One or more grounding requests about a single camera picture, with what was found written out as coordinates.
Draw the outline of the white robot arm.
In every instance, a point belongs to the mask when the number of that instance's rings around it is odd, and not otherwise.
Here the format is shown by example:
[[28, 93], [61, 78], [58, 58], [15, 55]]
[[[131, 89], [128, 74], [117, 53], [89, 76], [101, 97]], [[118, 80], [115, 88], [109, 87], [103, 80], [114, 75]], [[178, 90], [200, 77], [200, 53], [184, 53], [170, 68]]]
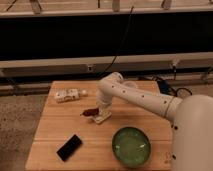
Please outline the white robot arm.
[[181, 99], [132, 88], [118, 72], [102, 78], [98, 92], [99, 106], [108, 107], [117, 97], [172, 124], [170, 171], [213, 171], [213, 97], [197, 94]]

